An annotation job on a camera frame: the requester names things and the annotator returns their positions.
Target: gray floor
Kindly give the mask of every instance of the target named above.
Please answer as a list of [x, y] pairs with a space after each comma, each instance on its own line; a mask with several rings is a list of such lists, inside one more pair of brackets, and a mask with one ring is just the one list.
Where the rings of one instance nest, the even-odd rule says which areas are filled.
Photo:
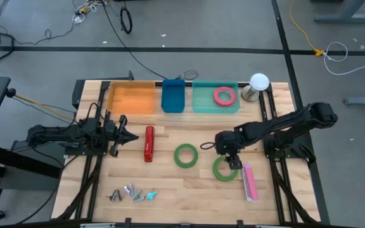
[[[290, 21], [290, 0], [279, 0], [279, 9], [290, 49], [309, 50], [302, 35]], [[265, 0], [151, 0], [127, 3], [134, 27], [131, 35], [120, 33], [133, 47], [182, 48], [265, 48], [281, 49], [270, 1]], [[117, 12], [120, 3], [113, 7]], [[325, 25], [313, 22], [313, 13], [340, 10], [335, 4], [299, 0], [293, 16], [308, 31], [320, 49], [333, 41], [350, 50], [365, 50], [364, 25]], [[10, 0], [0, 24], [20, 41], [36, 41], [49, 28], [59, 35], [71, 27], [71, 0]], [[114, 25], [119, 22], [111, 11]], [[87, 15], [66, 37], [42, 42], [52, 47], [119, 47], [102, 8]], [[136, 53], [146, 66], [169, 78], [194, 69], [201, 79], [247, 80], [263, 72], [274, 82], [289, 82], [283, 55], [237, 53]], [[318, 160], [326, 204], [332, 224], [365, 227], [365, 107], [346, 107], [347, 96], [365, 96], [365, 70], [337, 77], [326, 71], [322, 58], [292, 56], [304, 104], [329, 102], [339, 116], [332, 129], [314, 130], [312, 140]], [[341, 64], [329, 64], [344, 72], [365, 64], [365, 57], [349, 57]], [[129, 53], [18, 51], [0, 62], [0, 76], [11, 77], [10, 86], [19, 94], [42, 103], [71, 109], [76, 79], [124, 77], [128, 70], [137, 79], [158, 79], [139, 66]], [[0, 146], [23, 140], [35, 124], [64, 125], [19, 102], [5, 99], [0, 109]], [[49, 196], [48, 191], [6, 191], [0, 209], [8, 216], [1, 224], [25, 218]], [[47, 220], [50, 202], [32, 221]]]

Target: orange transparent container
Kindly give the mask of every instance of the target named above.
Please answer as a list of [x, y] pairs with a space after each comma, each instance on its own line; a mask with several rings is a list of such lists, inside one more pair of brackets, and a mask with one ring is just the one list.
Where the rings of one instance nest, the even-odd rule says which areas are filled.
[[155, 82], [112, 81], [106, 109], [114, 114], [153, 114], [155, 111]]

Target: teal transparent container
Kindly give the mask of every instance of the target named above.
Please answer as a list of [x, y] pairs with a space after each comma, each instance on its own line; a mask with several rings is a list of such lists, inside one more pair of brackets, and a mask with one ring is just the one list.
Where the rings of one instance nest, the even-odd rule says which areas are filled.
[[[230, 106], [219, 106], [214, 100], [214, 92], [217, 88], [226, 86], [231, 88], [236, 96]], [[220, 93], [220, 99], [230, 98], [229, 94]], [[193, 111], [195, 113], [233, 114], [239, 111], [238, 82], [227, 80], [194, 80], [193, 81]]]

